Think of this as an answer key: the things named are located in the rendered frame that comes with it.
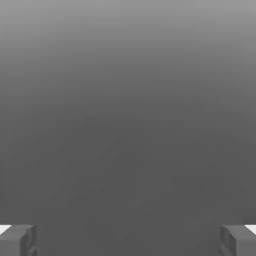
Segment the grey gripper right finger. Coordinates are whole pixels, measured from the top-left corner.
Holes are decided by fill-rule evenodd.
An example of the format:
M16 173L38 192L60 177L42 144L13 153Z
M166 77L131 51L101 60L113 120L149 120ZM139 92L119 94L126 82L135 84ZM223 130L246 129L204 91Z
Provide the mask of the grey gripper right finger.
M220 256L256 256L256 224L221 225Z

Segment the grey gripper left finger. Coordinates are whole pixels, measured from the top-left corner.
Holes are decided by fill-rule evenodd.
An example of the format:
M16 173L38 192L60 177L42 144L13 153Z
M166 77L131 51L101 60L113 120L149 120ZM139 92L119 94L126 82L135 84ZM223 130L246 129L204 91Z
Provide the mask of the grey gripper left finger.
M38 256L37 226L0 224L0 256Z

